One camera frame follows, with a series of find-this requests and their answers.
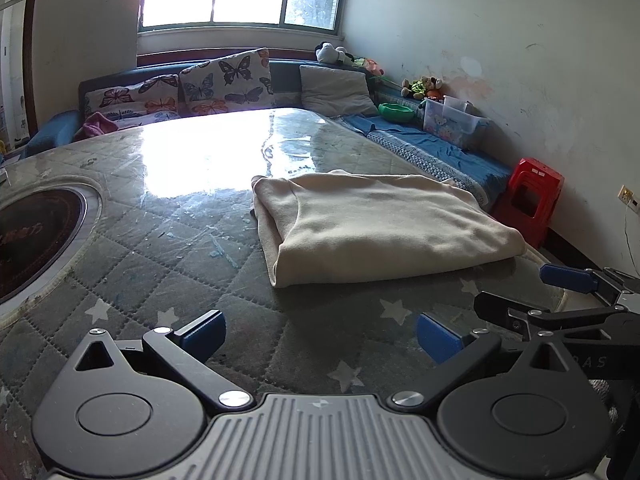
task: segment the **beige folded sweater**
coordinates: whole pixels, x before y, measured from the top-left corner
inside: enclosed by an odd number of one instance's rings
[[[253,183],[275,287],[420,276],[526,250],[520,233],[490,218],[471,193],[420,175],[335,170]]]

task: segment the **white wire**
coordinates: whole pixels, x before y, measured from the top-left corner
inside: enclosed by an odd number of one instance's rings
[[[631,251],[631,245],[629,244],[629,235],[626,233],[626,212],[629,210],[629,202],[626,203],[625,207],[625,238],[626,238],[626,248],[629,249],[629,256],[631,256],[631,263],[634,266],[634,270],[636,274],[640,277],[640,272],[638,272],[638,268],[636,267],[636,261],[634,260],[634,254]]]

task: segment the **stool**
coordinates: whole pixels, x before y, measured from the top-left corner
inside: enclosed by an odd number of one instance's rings
[[[538,248],[564,184],[564,176],[535,158],[523,158],[511,174],[506,191],[492,215],[516,228],[527,243]]]

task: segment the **silver screw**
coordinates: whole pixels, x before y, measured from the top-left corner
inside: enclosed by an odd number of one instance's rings
[[[220,394],[218,400],[230,408],[239,408],[251,402],[251,395],[247,392],[241,392],[240,390],[229,390],[228,392]]]
[[[393,394],[391,400],[398,406],[413,408],[414,406],[419,406],[424,402],[424,395],[419,394],[418,392],[398,392]]]

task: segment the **baseboard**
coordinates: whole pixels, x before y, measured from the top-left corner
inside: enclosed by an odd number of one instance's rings
[[[600,268],[553,229],[549,229],[546,232],[546,238],[542,246],[567,267],[575,267],[577,269]]]

